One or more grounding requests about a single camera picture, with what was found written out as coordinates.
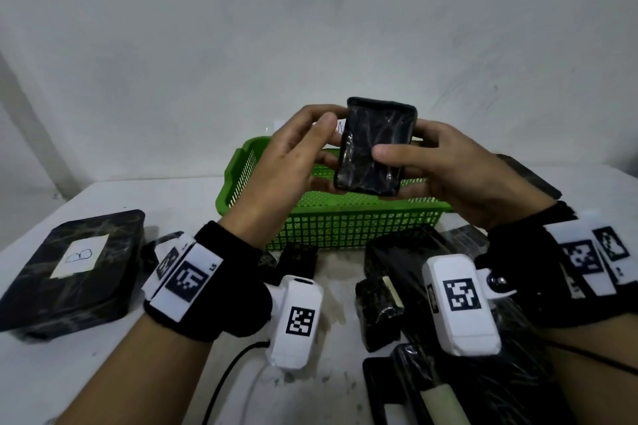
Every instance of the hand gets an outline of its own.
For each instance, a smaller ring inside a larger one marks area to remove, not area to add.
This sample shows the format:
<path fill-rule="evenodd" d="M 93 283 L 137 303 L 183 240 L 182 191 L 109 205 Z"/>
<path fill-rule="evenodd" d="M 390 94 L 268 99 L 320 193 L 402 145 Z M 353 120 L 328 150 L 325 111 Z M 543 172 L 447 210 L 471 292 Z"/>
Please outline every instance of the hand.
<path fill-rule="evenodd" d="M 372 149 L 376 161 L 406 167 L 405 178 L 428 179 L 402 187 L 396 198 L 436 197 L 472 225 L 488 230 L 556 203 L 450 125 L 417 120 L 415 135 L 434 147 L 379 144 Z"/>
<path fill-rule="evenodd" d="M 341 134 L 335 129 L 348 111 L 331 104 L 301 108 L 272 136 L 239 199 L 219 225 L 252 246 L 262 247 L 279 233 L 308 190 L 344 194 L 332 180 L 310 173 L 315 163 L 336 170 L 338 158 L 322 149 L 326 144 L 341 144 Z"/>

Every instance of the person's left hand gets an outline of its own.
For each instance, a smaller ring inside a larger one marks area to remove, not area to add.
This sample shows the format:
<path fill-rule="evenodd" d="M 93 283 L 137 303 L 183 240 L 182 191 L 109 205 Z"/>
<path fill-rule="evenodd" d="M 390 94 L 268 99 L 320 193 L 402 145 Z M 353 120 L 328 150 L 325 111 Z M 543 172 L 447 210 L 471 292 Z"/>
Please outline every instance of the person's left hand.
<path fill-rule="evenodd" d="M 337 157 L 323 147 L 341 145 L 341 134 L 335 129 L 348 112 L 348 108 L 332 104 L 301 108 L 272 136 L 239 199 L 219 225 L 259 248 L 279 233 L 308 190 L 344 194 L 335 189 L 332 180 L 311 173 L 315 163 L 336 170 Z"/>

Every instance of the green plastic basket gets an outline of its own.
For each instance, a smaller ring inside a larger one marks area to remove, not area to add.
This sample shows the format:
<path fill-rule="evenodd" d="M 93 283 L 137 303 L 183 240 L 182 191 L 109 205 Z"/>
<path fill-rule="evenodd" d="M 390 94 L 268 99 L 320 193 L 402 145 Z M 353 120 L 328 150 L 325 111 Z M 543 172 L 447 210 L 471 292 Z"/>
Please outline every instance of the green plastic basket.
<path fill-rule="evenodd" d="M 215 202 L 217 212 L 224 215 L 241 194 L 246 182 L 270 141 L 263 136 L 246 141 L 235 150 L 226 171 L 224 186 Z M 329 149 L 339 155 L 339 149 Z M 332 179 L 334 172 L 315 165 L 313 175 Z M 419 181 L 405 179 L 402 185 Z M 306 192 L 282 231 L 266 248 L 282 250 L 288 242 L 319 247 L 358 248 L 370 239 L 421 223 L 435 225 L 450 205 L 436 199 L 410 199 L 387 202 L 375 196 L 346 194 L 337 196 L 323 192 Z"/>

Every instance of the white sensor device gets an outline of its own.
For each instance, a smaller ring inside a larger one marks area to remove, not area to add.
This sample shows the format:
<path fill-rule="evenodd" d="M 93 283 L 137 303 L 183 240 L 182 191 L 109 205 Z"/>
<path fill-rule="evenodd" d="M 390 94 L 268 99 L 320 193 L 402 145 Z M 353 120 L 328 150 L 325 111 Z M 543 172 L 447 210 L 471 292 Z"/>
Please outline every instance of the white sensor device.
<path fill-rule="evenodd" d="M 422 272 L 441 348 L 453 356 L 498 354 L 501 338 L 485 291 L 492 299 L 514 292 L 491 291 L 487 282 L 481 282 L 489 269 L 479 278 L 474 262 L 463 254 L 431 257 Z"/>
<path fill-rule="evenodd" d="M 266 284 L 272 297 L 266 357 L 284 370 L 300 370 L 308 363 L 323 301 L 323 288 L 313 280 L 284 276 L 278 287 Z"/>

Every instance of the table surface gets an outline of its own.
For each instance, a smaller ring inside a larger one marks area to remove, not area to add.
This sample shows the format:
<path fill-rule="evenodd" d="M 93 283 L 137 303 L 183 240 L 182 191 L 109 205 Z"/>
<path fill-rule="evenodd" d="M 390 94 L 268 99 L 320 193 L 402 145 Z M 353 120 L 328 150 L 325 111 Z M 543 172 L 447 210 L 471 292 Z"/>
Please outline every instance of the table surface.
<path fill-rule="evenodd" d="M 605 165 L 532 167 L 564 193 L 575 210 L 598 208 L 629 248 L 638 250 L 638 179 Z M 139 208 L 154 238 L 175 230 L 194 235 L 215 210 L 222 178 L 136 180 L 95 183 L 0 253 L 0 293 L 11 284 L 49 231 L 66 221 Z M 446 214 L 440 230 L 464 224 Z M 386 356 L 395 343 L 369 354 L 361 342 L 354 306 L 355 284 L 363 279 L 363 252 L 320 252 L 316 281 L 325 291 L 315 348 L 309 365 L 284 374 L 264 353 L 245 356 L 229 376 L 210 423 L 371 424 L 361 364 Z M 40 425 L 58 416 L 138 319 L 139 303 L 124 318 L 49 343 L 27 344 L 0 334 L 0 410 L 3 423 Z M 226 334 L 213 346 L 185 424 L 201 423 L 221 374 L 240 349 L 264 339 Z"/>

